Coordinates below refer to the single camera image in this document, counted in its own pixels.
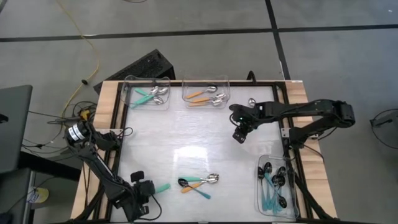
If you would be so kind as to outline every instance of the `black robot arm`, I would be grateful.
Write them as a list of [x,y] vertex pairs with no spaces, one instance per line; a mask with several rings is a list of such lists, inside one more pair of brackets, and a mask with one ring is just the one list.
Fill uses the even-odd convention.
[[321,135],[330,128],[348,128],[354,125],[355,118],[351,105],[342,101],[315,100],[309,103],[283,104],[278,102],[256,103],[253,108],[243,105],[231,105],[230,118],[238,124],[233,137],[240,143],[258,126],[280,121],[284,118],[299,116],[322,116],[302,128],[289,130],[289,144],[292,147],[303,147],[304,142],[314,134]]
[[83,160],[99,178],[108,200],[116,208],[123,208],[129,222],[132,223],[149,213],[148,206],[143,204],[155,194],[152,181],[140,182],[144,173],[139,171],[131,175],[131,181],[135,183],[131,186],[121,177],[114,175],[97,153],[97,148],[105,151],[120,150],[120,140],[114,132],[101,134],[95,131],[90,123],[81,121],[65,130],[65,139],[72,153]]

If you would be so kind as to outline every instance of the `wooden table frame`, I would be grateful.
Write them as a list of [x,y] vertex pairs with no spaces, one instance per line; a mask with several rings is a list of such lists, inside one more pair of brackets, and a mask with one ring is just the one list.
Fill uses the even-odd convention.
[[[172,86],[180,86],[181,80],[172,80]],[[124,128],[127,116],[127,106],[120,100],[120,91],[123,81],[105,81],[103,83],[102,91],[99,96],[98,106],[94,119],[95,128]],[[307,95],[305,93],[304,85],[302,81],[269,81],[269,80],[230,80],[231,86],[239,84],[239,86],[271,86],[275,101],[281,103],[306,103],[308,102]],[[279,126],[283,127],[302,127],[312,122],[311,117],[301,117],[293,119],[284,119],[279,122]],[[317,140],[309,139],[306,145],[314,148],[320,152],[319,144]],[[295,163],[297,172],[301,179],[305,179],[308,190],[311,192],[315,200],[323,207],[323,209],[332,217],[336,217],[335,206],[333,198],[331,196],[328,179],[326,176],[325,166],[319,155],[306,150],[301,149],[300,151],[288,150],[284,146],[285,152],[290,157],[296,157]],[[100,156],[108,163],[108,166],[112,168],[113,172],[118,172],[119,154],[120,152],[104,152],[98,151]],[[89,171],[88,166],[85,164],[83,169],[86,173]],[[88,189],[88,201],[98,191],[100,182],[94,175],[86,175],[86,181],[90,183]],[[298,207],[300,209],[300,216],[302,218],[316,218],[312,209],[310,209],[307,201],[303,198],[301,191],[296,187]],[[84,210],[85,207],[85,181],[83,172],[80,175],[80,181],[76,192],[75,202],[73,204],[73,210],[71,218],[76,218]],[[105,195],[102,196],[101,203],[94,209],[90,216],[90,219],[94,220],[109,220],[111,217],[112,206],[108,203],[108,199]]]

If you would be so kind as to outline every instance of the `table leg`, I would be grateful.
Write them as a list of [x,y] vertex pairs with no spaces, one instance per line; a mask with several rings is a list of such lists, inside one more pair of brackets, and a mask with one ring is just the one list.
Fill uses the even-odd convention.
[[50,161],[32,154],[21,152],[19,156],[19,168],[29,167],[34,171],[62,177],[69,180],[79,181],[80,170]]

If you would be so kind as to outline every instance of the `black metal frame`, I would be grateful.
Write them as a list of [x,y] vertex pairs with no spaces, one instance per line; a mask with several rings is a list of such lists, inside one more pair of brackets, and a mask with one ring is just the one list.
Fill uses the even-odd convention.
[[[269,86],[269,87],[272,88],[272,92],[274,94],[274,100],[278,101],[278,102],[279,102],[278,89],[280,89],[281,92],[282,92],[282,98],[284,99],[285,103],[288,102],[287,89],[286,89],[285,82],[257,82],[256,76],[254,75],[254,73],[252,71],[249,72],[247,80],[252,80],[252,81],[251,82],[231,82],[230,85],[231,86]],[[117,90],[117,93],[116,93],[116,100],[115,100],[115,103],[114,103],[114,110],[113,110],[112,122],[111,122],[110,128],[118,128],[118,127],[115,127],[115,124],[116,124],[117,114],[119,114],[119,108],[120,108],[120,102],[121,102],[120,96],[121,96],[121,91],[122,91],[122,85],[123,85],[123,82],[120,82],[118,84],[118,90]],[[182,83],[181,82],[178,82],[178,83],[172,82],[170,85],[171,86],[181,86]],[[121,117],[121,127],[120,127],[121,129],[124,129],[126,127],[127,111],[128,111],[128,107],[126,105],[124,105],[123,106],[122,117]],[[279,127],[280,128],[284,127],[283,122],[279,121]],[[287,141],[282,141],[282,147],[284,149],[284,155],[289,158],[290,156],[289,156],[288,142]],[[114,157],[114,164],[112,166],[112,171],[115,174],[118,173],[120,155],[121,155],[121,152],[119,151],[119,152],[116,153],[116,155]],[[297,161],[301,161],[299,152],[298,152],[298,154],[295,155],[295,157],[296,157],[296,159],[299,159]],[[104,161],[107,164],[109,163],[109,155],[106,156],[106,154],[105,154]],[[288,163],[288,166],[292,166],[289,160],[287,160],[287,163]],[[305,177],[303,176],[303,172],[302,172],[303,171],[302,163],[297,163],[297,167],[299,168],[298,169],[299,170],[299,173],[298,173],[299,177],[302,180],[305,181]],[[297,194],[296,194],[296,204],[297,204],[297,207],[299,207],[299,204],[298,204],[298,201],[297,201]],[[98,203],[96,208],[95,208],[93,219],[94,220],[99,220],[99,221],[101,221],[101,220],[110,221],[112,205],[108,202],[108,204],[106,206],[105,219],[98,219],[99,218],[99,213],[100,213],[100,207],[101,207],[101,202]],[[306,206],[305,209],[306,209],[306,213],[307,213],[307,216],[308,216],[308,214],[311,211],[311,208],[310,207],[307,208],[307,206]]]

